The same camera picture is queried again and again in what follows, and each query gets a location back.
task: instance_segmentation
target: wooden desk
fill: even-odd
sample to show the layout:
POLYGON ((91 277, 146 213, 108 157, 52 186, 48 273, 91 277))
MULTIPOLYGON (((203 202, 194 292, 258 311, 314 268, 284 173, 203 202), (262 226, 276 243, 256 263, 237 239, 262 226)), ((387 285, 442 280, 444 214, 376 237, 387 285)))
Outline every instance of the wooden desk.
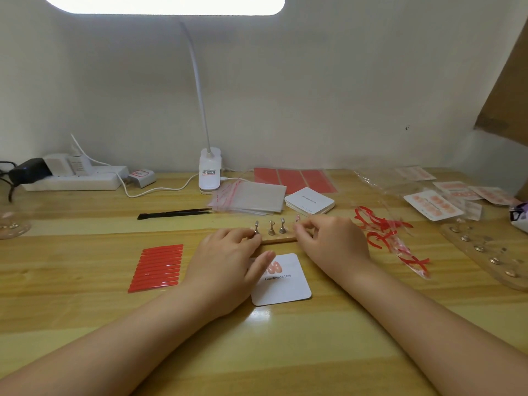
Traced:
MULTIPOLYGON (((471 183, 446 169, 430 172, 439 181, 471 183)), ((331 174, 340 190, 331 214, 352 216, 353 201, 383 216, 379 196, 369 186, 345 170, 331 174)), ((189 175, 160 176, 158 185, 177 187, 189 175)), ((197 208, 208 199, 198 193, 196 181, 181 192, 138 199, 126 198, 122 189, 17 189, 15 203, 30 214, 33 228, 18 239, 0 241, 0 376, 156 297, 158 290, 127 294, 142 249, 185 244, 184 271, 208 232, 254 222, 254 216, 242 214, 136 220, 138 213, 197 208)), ((483 205, 485 225, 510 225, 504 208, 483 205)), ((396 218, 414 225, 415 237, 403 238, 418 257, 431 258, 432 280, 419 278, 386 250, 372 249, 374 259, 410 286, 528 351, 528 294, 496 282, 447 242, 438 224, 405 202, 390 199, 389 207, 396 218)), ((284 216, 294 213, 285 208, 284 216)), ((267 307, 246 301, 182 345, 137 394, 435 394, 395 342, 297 243, 265 248, 298 254, 313 298, 267 307)), ((528 251, 528 242, 522 248, 528 251)))

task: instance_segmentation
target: power strip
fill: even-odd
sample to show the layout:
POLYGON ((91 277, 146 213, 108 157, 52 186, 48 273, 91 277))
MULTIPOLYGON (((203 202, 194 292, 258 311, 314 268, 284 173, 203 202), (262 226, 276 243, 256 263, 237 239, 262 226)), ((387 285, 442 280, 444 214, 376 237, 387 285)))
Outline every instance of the power strip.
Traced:
POLYGON ((39 191, 77 191, 77 190, 116 190, 121 186, 122 179, 128 177, 128 168, 120 167, 94 167, 96 171, 90 176, 48 176, 47 178, 22 187, 29 192, 39 191))

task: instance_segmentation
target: desk lamp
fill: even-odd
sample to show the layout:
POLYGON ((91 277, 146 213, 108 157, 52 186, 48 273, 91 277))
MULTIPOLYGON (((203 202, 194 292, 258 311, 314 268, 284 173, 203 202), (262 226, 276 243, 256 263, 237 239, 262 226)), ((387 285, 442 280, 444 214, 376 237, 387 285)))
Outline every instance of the desk lamp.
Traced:
MULTIPOLYGON (((98 15, 250 15, 269 16, 281 11, 285 0, 47 0, 63 11, 98 15)), ((220 187, 222 156, 218 147, 211 147, 202 99, 200 74, 194 45, 186 25, 180 22, 191 53, 196 92, 205 131, 207 147, 200 153, 200 192, 210 193, 220 187)))

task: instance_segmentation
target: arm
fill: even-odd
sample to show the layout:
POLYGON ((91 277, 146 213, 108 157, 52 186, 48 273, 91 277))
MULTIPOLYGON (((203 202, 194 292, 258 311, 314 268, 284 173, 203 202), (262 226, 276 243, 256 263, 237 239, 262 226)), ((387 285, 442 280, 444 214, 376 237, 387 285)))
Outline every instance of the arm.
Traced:
POLYGON ((441 394, 526 393, 528 356, 373 264, 350 219, 313 216, 295 231, 315 264, 373 315, 441 394), (315 228, 313 239, 305 228, 315 228))
POLYGON ((221 229, 205 238, 185 280, 158 298, 23 367, 0 381, 9 395, 128 395, 168 354, 251 293, 275 257, 251 229, 221 229))

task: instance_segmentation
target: forearm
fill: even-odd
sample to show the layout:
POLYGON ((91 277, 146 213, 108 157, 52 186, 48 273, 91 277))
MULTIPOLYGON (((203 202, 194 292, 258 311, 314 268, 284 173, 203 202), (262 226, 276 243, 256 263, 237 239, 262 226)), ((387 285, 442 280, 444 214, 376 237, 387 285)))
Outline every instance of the forearm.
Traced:
POLYGON ((0 381, 0 394, 128 395, 210 321, 183 284, 0 381))
POLYGON ((510 395, 528 389, 528 356, 395 279, 378 266, 348 275, 361 303, 443 395, 510 395))

